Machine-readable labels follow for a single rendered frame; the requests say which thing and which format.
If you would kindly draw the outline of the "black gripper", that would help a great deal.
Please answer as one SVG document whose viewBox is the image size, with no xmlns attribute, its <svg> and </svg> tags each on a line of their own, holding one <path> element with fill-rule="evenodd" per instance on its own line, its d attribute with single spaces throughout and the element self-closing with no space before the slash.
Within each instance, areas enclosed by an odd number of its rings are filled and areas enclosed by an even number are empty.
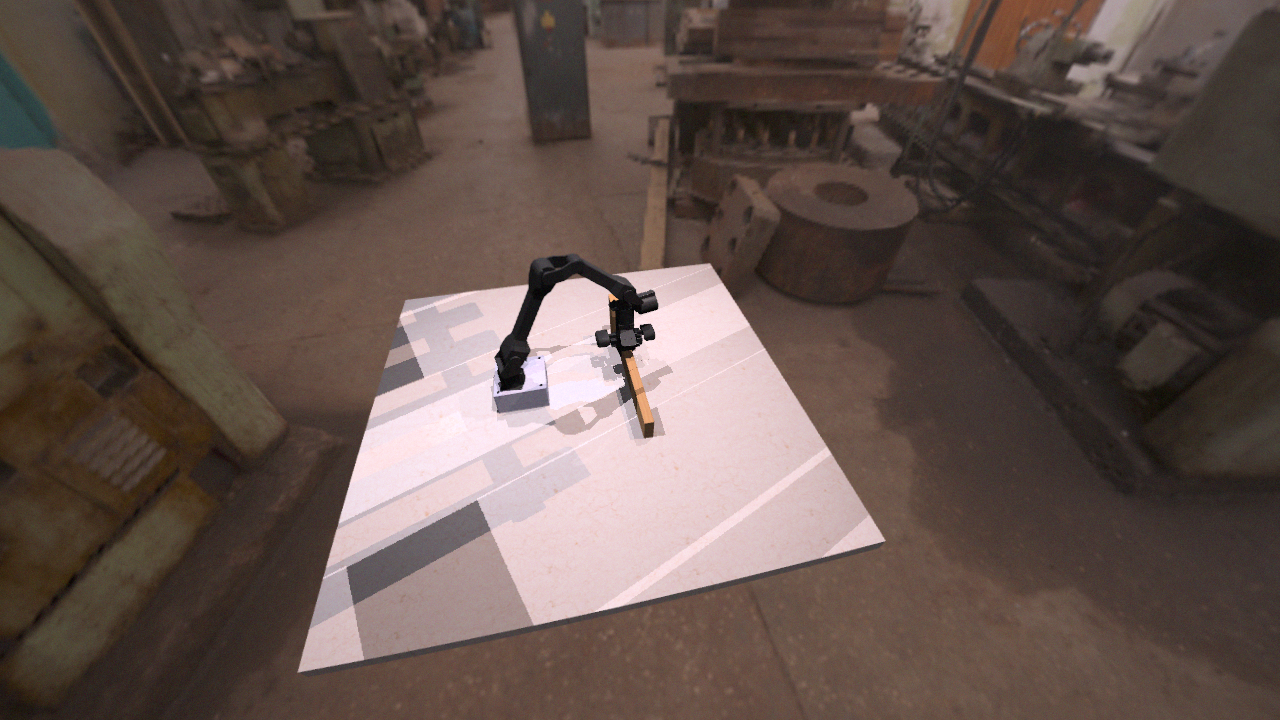
<svg viewBox="0 0 1280 720">
<path fill-rule="evenodd" d="M 620 352 L 620 356 L 622 356 L 622 352 L 621 352 L 621 348 L 620 348 L 620 340 L 616 338 L 616 333 L 617 333 L 617 331 L 618 331 L 620 327 L 623 327 L 623 329 L 628 329 L 630 325 L 634 325 L 634 320 L 632 322 L 618 322 L 616 319 L 616 332 L 608 334 L 607 329 L 605 331 L 596 331 L 595 332 L 596 346 L 599 348 L 602 348 L 602 347 L 608 347 L 611 345 L 611 347 L 616 347 L 618 350 L 618 352 Z M 655 340 L 655 331 L 654 331 L 653 325 L 650 323 L 640 325 L 640 331 L 639 331 L 639 328 L 634 328 L 634 329 L 635 329 L 635 332 L 637 334 L 643 334 L 645 341 Z"/>
</svg>

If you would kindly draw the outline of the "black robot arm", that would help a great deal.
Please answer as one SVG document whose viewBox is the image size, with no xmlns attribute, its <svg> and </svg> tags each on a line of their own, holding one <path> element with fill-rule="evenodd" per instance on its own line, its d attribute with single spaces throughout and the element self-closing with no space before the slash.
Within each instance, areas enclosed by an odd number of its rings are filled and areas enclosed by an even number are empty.
<svg viewBox="0 0 1280 720">
<path fill-rule="evenodd" d="M 506 336 L 506 340 L 500 345 L 500 350 L 495 355 L 498 366 L 497 373 L 500 379 L 500 391 L 524 389 L 525 374 L 522 364 L 524 361 L 527 361 L 527 356 L 531 350 L 526 340 L 529 337 L 529 332 L 531 331 L 532 322 L 538 315 L 541 300 L 550 292 L 550 290 L 553 290 L 556 283 L 566 281 L 570 275 L 576 273 L 596 284 L 600 284 L 613 293 L 616 299 L 613 299 L 613 301 L 608 304 L 611 310 L 614 311 L 614 316 L 618 322 L 632 322 L 634 310 L 641 315 L 655 311 L 659 307 L 653 290 L 637 293 L 634 284 L 631 284 L 625 277 L 612 275 L 602 270 L 599 266 L 593 265 L 593 263 L 588 263 L 585 259 L 579 258 L 577 254 L 538 258 L 532 261 L 530 268 L 529 291 L 524 299 L 515 328 L 508 336 Z M 643 334 L 637 334 L 634 325 L 630 325 L 628 329 L 623 329 L 623 327 L 620 328 L 616 333 L 616 338 L 620 340 L 620 348 L 622 351 L 635 350 L 643 345 Z"/>
</svg>

